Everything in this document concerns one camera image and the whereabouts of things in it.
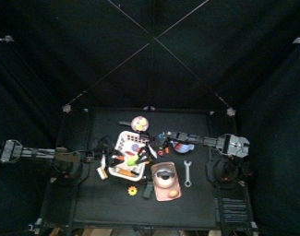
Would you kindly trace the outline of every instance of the wrench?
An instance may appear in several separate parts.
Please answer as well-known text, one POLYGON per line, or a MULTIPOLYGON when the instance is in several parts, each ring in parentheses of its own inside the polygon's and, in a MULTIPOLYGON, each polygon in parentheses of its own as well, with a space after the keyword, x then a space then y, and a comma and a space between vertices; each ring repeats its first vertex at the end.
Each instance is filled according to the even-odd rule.
POLYGON ((185 161, 184 162, 184 166, 185 166, 185 182, 184 182, 184 185, 186 187, 190 187, 192 186, 192 182, 190 182, 190 167, 192 165, 192 161, 185 161))

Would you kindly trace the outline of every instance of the black curtain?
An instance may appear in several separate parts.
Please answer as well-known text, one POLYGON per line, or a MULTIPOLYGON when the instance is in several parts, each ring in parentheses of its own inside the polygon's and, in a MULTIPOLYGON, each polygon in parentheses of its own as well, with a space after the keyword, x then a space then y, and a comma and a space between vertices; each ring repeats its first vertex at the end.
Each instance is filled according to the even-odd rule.
MULTIPOLYGON (((0 41, 0 147, 16 139, 26 147, 54 148, 60 114, 36 72, 10 43, 0 41)), ((0 232, 23 231, 35 223, 46 180, 47 170, 39 164, 20 161, 0 166, 0 232)))
MULTIPOLYGON (((52 148, 83 91, 75 106, 226 109, 217 94, 250 140, 256 221, 300 234, 300 0, 113 3, 0 1, 0 143, 52 148)), ((36 219, 42 173, 0 167, 0 231, 36 219)))
POLYGON ((300 235, 300 45, 240 110, 257 178, 250 196, 267 235, 300 235))

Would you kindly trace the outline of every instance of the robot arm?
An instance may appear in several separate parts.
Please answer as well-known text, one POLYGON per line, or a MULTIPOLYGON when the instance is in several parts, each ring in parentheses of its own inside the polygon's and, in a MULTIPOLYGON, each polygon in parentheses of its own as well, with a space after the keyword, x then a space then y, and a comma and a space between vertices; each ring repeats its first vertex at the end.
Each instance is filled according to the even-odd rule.
POLYGON ((218 138, 189 135, 182 132, 164 132, 158 135, 158 143, 165 146, 168 141, 176 141, 184 144, 201 144, 216 149, 222 155, 244 158, 248 155, 249 141, 241 137, 225 134, 218 138))
POLYGON ((27 159, 58 159, 67 162, 81 162, 79 152, 67 152, 67 149, 43 149, 23 147, 18 140, 7 140, 0 148, 0 163, 15 163, 20 158, 27 159))

